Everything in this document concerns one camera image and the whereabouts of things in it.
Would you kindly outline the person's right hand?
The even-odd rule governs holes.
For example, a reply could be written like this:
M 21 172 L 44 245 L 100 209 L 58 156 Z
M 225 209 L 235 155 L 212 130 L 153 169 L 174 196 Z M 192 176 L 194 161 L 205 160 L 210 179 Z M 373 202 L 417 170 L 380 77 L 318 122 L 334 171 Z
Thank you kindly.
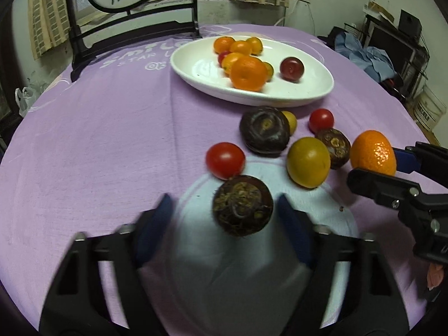
M 429 290 L 439 287 L 444 280 L 444 266 L 431 263 L 428 267 L 427 285 Z

